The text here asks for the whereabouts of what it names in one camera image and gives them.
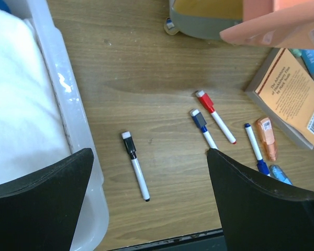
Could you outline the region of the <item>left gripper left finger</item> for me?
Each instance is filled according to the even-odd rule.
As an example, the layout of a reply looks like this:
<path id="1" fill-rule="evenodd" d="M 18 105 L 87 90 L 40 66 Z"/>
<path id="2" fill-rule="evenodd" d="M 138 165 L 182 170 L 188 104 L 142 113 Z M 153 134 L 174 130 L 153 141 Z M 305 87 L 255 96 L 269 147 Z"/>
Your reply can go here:
<path id="1" fill-rule="evenodd" d="M 84 148 L 0 185 L 0 250 L 70 250 L 92 172 Z"/>

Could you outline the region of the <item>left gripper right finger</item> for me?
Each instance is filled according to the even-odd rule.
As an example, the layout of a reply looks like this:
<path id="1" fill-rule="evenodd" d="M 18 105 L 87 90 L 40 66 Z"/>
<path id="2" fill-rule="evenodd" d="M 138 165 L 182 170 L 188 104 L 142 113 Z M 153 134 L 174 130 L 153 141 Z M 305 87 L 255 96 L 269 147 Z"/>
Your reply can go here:
<path id="1" fill-rule="evenodd" d="M 314 191 L 288 185 L 207 151 L 228 250 L 314 250 Z"/>

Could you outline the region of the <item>black cap whiteboard marker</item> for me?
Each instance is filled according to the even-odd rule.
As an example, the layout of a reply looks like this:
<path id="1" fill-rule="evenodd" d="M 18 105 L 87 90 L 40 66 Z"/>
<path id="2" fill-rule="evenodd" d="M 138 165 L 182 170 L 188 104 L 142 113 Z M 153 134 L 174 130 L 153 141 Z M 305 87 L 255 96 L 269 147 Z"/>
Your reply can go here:
<path id="1" fill-rule="evenodd" d="M 142 194 L 142 197 L 144 199 L 145 202 L 149 202 L 150 201 L 150 194 L 149 194 L 149 190 L 148 187 L 146 185 L 145 182 L 145 178 L 143 175 L 143 172 L 141 170 L 137 155 L 136 155 L 136 147 L 133 141 L 133 138 L 131 136 L 131 133 L 129 131 L 123 132 L 121 134 L 122 140 L 124 142 L 126 151 L 130 157 L 132 166 L 133 166 L 133 170 L 135 172 L 138 184 L 139 184 L 139 188 Z"/>

